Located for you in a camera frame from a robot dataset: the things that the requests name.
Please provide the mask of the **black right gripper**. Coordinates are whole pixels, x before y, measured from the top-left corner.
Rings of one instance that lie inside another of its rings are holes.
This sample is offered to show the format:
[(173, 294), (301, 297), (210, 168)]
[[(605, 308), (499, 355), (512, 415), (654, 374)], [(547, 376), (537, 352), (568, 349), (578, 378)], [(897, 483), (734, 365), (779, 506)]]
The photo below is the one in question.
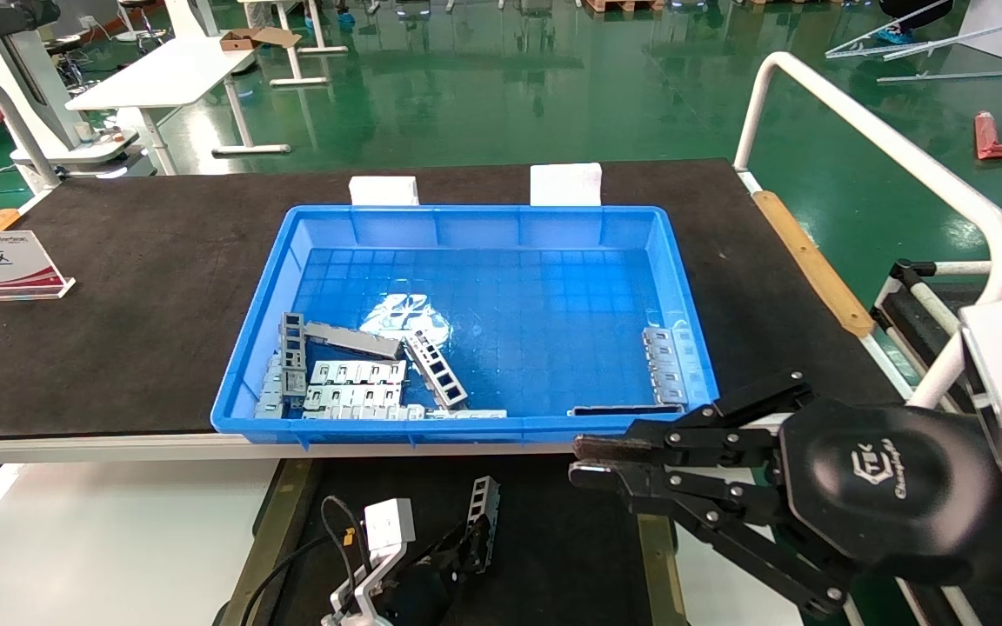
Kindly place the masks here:
[[(843, 610), (848, 583), (756, 531), (782, 519), (775, 491), (660, 467), (763, 467), (780, 445), (792, 514), (855, 565), (921, 585), (1002, 591), (1002, 471), (977, 421), (814, 399), (802, 373), (782, 372), (675, 420), (584, 433), (574, 439), (577, 459), (616, 463), (570, 464), (570, 483), (615, 492), (632, 514), (671, 519), (825, 618)], [(778, 437), (755, 425), (783, 413), (791, 416)]]

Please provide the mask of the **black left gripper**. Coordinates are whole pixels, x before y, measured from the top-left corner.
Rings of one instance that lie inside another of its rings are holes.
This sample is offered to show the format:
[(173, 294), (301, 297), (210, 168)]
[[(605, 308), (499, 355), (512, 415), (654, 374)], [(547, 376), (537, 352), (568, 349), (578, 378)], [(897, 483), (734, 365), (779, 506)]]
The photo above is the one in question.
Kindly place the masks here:
[(379, 615), (392, 625), (438, 625), (469, 575), (491, 562), (491, 522), (476, 519), (452, 531), (448, 547), (394, 570), (379, 591)]

